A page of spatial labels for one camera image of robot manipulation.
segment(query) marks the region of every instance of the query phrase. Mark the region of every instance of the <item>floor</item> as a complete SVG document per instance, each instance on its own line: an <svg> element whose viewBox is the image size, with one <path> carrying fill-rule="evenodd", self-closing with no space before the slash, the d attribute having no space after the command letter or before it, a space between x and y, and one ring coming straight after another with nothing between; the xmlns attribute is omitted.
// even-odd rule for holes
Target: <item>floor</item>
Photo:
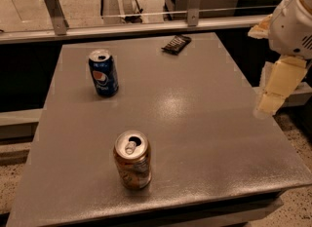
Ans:
<svg viewBox="0 0 312 227"><path fill-rule="evenodd" d="M100 0L60 0L71 27L103 25L98 15ZM138 0L146 16L143 23L162 22L163 0ZM27 31L52 28L43 0L0 0L0 29ZM304 132L294 109L283 109L275 117L290 144L312 170L312 140ZM30 141L0 143L0 215L10 211L19 184ZM312 187L290 190L282 195L284 205L268 217L245 226L312 227Z"/></svg>

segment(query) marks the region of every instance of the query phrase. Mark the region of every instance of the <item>glass railing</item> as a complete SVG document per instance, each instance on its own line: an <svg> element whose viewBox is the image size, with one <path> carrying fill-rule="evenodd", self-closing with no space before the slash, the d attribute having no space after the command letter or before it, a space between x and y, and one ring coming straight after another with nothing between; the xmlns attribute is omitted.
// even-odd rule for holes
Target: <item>glass railing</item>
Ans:
<svg viewBox="0 0 312 227"><path fill-rule="evenodd" d="M8 37L27 38L27 34L33 32L41 32L38 34L50 37L56 34L56 25L51 15L51 12L55 13L58 9L55 1L0 0L0 41ZM109 28L116 30L120 26L122 31L139 25L145 28L148 25L161 28L160 24L164 28L171 28L178 22L185 22L185 27L188 25L190 0L58 1L66 26L63 35L78 32L79 29L105 28L108 31ZM199 19L266 15L279 2L280 0L199 0L196 13Z"/></svg>

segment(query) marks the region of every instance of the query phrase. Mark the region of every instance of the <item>tan can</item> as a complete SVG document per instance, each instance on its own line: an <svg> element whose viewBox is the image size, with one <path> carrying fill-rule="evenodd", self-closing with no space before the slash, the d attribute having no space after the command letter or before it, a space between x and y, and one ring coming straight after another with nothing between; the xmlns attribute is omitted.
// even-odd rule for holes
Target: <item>tan can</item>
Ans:
<svg viewBox="0 0 312 227"><path fill-rule="evenodd" d="M122 133L116 140L113 152L121 181L126 188L137 190L150 182L150 145L143 133Z"/></svg>

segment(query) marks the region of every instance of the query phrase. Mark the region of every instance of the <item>can tab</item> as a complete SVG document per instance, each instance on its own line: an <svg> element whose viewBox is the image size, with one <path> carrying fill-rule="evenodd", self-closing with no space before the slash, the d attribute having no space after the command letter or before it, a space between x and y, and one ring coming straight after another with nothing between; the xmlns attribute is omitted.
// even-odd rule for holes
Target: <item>can tab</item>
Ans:
<svg viewBox="0 0 312 227"><path fill-rule="evenodd" d="M136 150L136 147L137 147L137 144L134 141L129 141L129 143L125 147L126 153L128 155L133 154Z"/></svg>

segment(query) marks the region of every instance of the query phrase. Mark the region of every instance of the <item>soda can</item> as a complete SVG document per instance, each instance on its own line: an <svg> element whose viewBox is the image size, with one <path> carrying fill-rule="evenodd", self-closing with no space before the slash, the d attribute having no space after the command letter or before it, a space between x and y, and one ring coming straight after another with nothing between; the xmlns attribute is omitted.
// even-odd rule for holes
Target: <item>soda can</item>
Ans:
<svg viewBox="0 0 312 227"><path fill-rule="evenodd" d="M108 50L95 50L89 55L89 66L97 94L115 95L118 91L118 78L113 56Z"/></svg>
<svg viewBox="0 0 312 227"><path fill-rule="evenodd" d="M121 181L126 188L138 190L150 182L150 145L143 133L122 133L116 140L113 154Z"/></svg>

